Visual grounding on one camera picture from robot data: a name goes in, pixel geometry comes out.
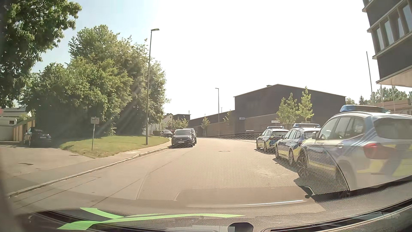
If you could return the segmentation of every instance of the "young tree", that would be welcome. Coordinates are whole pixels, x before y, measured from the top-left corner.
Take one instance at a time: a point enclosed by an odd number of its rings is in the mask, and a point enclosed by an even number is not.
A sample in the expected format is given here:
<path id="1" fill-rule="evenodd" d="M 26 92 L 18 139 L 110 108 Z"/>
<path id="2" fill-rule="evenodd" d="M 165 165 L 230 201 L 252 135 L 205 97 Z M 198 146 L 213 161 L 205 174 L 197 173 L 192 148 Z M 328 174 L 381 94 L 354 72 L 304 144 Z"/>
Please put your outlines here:
<path id="1" fill-rule="evenodd" d="M 359 104 L 364 105 L 365 104 L 365 99 L 362 97 L 362 95 L 359 98 Z"/>
<path id="2" fill-rule="evenodd" d="M 63 31 L 75 29 L 81 10 L 78 3 L 67 0 L 20 0 L 1 14 L 0 108 L 13 106 L 30 79 L 31 68 L 42 61 L 42 53 L 57 47 Z"/>
<path id="3" fill-rule="evenodd" d="M 353 99 L 350 98 L 350 97 L 347 97 L 345 104 L 346 104 L 346 105 L 355 105 L 355 100 L 353 100 Z"/>
<path id="4" fill-rule="evenodd" d="M 308 94 L 308 88 L 305 87 L 305 91 L 302 92 L 301 103 L 299 103 L 299 111 L 298 114 L 305 119 L 307 122 L 308 118 L 313 117 L 312 113 L 312 103 L 310 102 L 311 95 Z"/>
<path id="5" fill-rule="evenodd" d="M 202 120 L 202 128 L 203 128 L 203 134 L 206 135 L 206 128 L 210 124 L 209 120 L 205 116 Z"/>
<path id="6" fill-rule="evenodd" d="M 298 117 L 296 101 L 296 99 L 293 99 L 292 93 L 290 93 L 288 100 L 282 98 L 279 110 L 276 112 L 279 116 L 277 119 L 286 125 L 294 123 Z"/>
<path id="7" fill-rule="evenodd" d="M 181 120 L 180 125 L 182 126 L 182 128 L 187 128 L 187 125 L 189 124 L 189 122 L 184 118 Z"/>

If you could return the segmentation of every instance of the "roof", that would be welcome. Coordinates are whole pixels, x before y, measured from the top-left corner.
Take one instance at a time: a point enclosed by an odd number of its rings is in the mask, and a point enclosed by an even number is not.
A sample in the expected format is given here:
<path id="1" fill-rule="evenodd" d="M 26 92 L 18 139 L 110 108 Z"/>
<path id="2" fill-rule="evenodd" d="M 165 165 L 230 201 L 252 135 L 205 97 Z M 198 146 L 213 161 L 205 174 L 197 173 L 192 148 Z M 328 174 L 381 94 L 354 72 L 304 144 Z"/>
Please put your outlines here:
<path id="1" fill-rule="evenodd" d="M 274 131 L 274 132 L 288 132 L 289 131 L 289 130 L 286 130 L 286 129 L 272 129 L 272 128 L 269 128 L 267 130 L 271 130 L 271 131 Z"/>
<path id="2" fill-rule="evenodd" d="M 234 97 L 242 96 L 242 95 L 245 95 L 245 94 L 248 94 L 248 93 L 251 93 L 251 92 L 256 92 L 256 91 L 263 90 L 263 89 L 267 89 L 267 88 L 273 88 L 273 87 L 275 87 L 275 86 L 286 86 L 286 87 L 292 87 L 292 88 L 297 88 L 297 89 L 301 89 L 301 90 L 304 90 L 304 89 L 305 89 L 305 88 L 300 88 L 300 87 L 296 87 L 296 86 L 282 85 L 282 84 L 275 84 L 275 85 L 270 85 L 270 86 L 267 86 L 267 87 L 265 87 L 265 88 L 261 88 L 261 89 L 258 89 L 258 90 L 254 90 L 254 91 L 250 91 L 250 92 L 242 93 L 242 94 L 236 95 L 236 96 L 234 96 Z M 310 91 L 315 91 L 315 92 L 322 92 L 322 91 L 311 90 L 311 89 L 308 89 L 308 90 L 310 90 Z M 331 95 L 336 95 L 336 96 L 346 97 L 346 96 L 343 96 L 343 95 L 338 95 L 338 94 L 329 93 L 329 92 L 322 92 L 322 93 L 327 93 L 327 94 L 331 94 Z"/>
<path id="3" fill-rule="evenodd" d="M 313 131 L 313 130 L 321 130 L 319 127 L 296 127 L 292 129 L 300 129 L 302 131 Z"/>

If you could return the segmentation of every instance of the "tail light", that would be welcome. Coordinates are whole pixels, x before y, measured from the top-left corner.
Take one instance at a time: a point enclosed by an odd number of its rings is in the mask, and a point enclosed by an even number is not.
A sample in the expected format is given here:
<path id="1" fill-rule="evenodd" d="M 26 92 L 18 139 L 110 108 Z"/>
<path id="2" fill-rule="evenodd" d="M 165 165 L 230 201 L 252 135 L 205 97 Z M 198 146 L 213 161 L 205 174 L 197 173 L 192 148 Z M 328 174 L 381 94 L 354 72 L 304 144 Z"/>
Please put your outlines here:
<path id="1" fill-rule="evenodd" d="M 397 155 L 395 148 L 382 146 L 378 142 L 366 144 L 363 146 L 363 152 L 370 159 L 389 159 Z"/>

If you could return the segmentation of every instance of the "curb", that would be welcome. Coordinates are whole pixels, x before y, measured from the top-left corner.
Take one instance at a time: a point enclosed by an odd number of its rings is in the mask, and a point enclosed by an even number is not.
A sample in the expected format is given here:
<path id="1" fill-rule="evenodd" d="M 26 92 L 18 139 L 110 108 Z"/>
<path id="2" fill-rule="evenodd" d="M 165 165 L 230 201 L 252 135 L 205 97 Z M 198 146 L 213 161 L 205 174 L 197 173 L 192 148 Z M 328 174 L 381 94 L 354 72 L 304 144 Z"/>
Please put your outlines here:
<path id="1" fill-rule="evenodd" d="M 41 187 L 52 185 L 54 183 L 57 183 L 57 182 L 60 182 L 60 181 L 63 181 L 63 180 L 68 180 L 68 179 L 75 178 L 75 177 L 78 177 L 78 176 L 81 176 L 81 175 L 84 175 L 84 174 L 88 174 L 88 173 L 91 173 L 91 172 L 94 172 L 94 171 L 98 171 L 100 169 L 111 167 L 111 166 L 114 166 L 114 165 L 119 164 L 119 163 L 123 163 L 123 162 L 129 161 L 129 160 L 139 158 L 141 156 L 145 156 L 145 155 L 148 155 L 148 154 L 151 154 L 151 153 L 163 151 L 163 150 L 166 150 L 166 149 L 169 149 L 169 147 L 164 147 L 164 148 L 156 149 L 156 150 L 153 150 L 153 151 L 145 152 L 145 153 L 142 153 L 142 154 L 132 156 L 131 158 L 123 159 L 123 160 L 120 160 L 120 161 L 117 161 L 117 162 L 114 162 L 114 163 L 103 165 L 103 166 L 93 168 L 93 169 L 90 169 L 90 170 L 87 170 L 87 171 L 84 171 L 84 172 L 80 172 L 80 173 L 77 173 L 77 174 L 74 174 L 74 175 L 66 176 L 66 177 L 63 177 L 63 178 L 60 178 L 60 179 L 51 180 L 51 181 L 44 182 L 44 183 L 41 183 L 41 184 L 38 184 L 38 185 L 30 186 L 30 187 L 27 187 L 27 188 L 24 188 L 24 189 L 21 189 L 21 190 L 10 192 L 10 193 L 6 194 L 6 196 L 9 196 L 9 197 L 10 196 L 18 196 L 19 194 L 22 194 L 22 193 L 26 193 L 26 192 L 29 192 L 29 191 L 32 191 L 32 190 L 35 190 L 35 189 L 39 189 Z"/>

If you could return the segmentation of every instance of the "sign post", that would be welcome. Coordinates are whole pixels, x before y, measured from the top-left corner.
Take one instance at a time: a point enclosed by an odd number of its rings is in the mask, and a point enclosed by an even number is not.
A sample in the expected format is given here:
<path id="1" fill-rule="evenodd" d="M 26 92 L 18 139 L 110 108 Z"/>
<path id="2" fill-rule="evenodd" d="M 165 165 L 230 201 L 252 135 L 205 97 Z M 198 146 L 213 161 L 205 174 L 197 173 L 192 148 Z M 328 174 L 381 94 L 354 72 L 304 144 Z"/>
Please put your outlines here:
<path id="1" fill-rule="evenodd" d="M 93 137 L 91 139 L 91 150 L 93 151 L 93 142 L 94 142 L 94 130 L 96 129 L 96 124 L 99 124 L 100 118 L 92 117 L 90 123 L 93 124 Z"/>

